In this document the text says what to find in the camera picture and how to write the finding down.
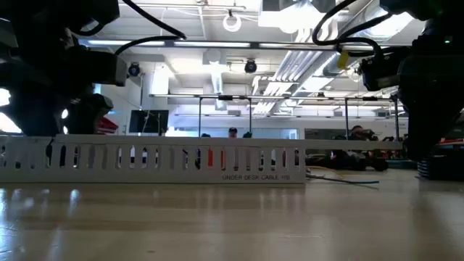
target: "wooden floor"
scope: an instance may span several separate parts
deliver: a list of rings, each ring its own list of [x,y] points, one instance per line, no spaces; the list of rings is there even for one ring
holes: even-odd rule
[[[464,260],[464,183],[0,185],[0,260]]]

